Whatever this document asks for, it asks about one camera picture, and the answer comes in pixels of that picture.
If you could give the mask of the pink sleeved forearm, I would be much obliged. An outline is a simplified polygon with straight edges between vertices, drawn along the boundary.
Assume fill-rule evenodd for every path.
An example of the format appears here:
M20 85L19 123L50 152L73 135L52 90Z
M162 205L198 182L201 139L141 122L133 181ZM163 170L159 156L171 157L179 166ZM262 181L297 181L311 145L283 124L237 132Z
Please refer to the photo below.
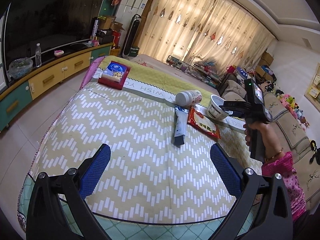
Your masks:
M306 201L293 166L292 153L284 152L277 137L267 136L263 142L266 148L266 161L261 168L262 175L268 177L276 173L281 175L287 189L292 218L295 222L306 211Z

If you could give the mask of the person's right hand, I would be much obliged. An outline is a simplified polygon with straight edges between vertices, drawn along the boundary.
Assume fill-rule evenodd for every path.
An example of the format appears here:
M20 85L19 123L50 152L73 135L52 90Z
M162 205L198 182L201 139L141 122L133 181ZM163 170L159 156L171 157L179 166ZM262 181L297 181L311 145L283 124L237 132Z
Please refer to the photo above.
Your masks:
M268 124L256 121L252 124L245 123L243 128L245 129L245 141L247 146L251 145L250 129L257 130L261 133L263 144L265 146L265 157L272 157L281 150L281 146L279 146L276 141L276 135Z

